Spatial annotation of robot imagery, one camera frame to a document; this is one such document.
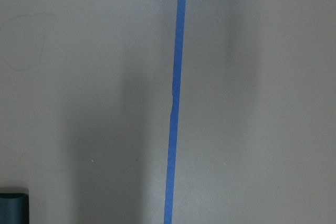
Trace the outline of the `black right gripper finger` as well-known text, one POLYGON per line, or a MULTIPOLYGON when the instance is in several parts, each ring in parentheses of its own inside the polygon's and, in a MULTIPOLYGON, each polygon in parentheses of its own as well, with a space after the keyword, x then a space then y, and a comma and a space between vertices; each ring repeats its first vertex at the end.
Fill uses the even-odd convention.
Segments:
POLYGON ((29 194, 22 187, 1 187, 1 224, 29 223, 29 194))

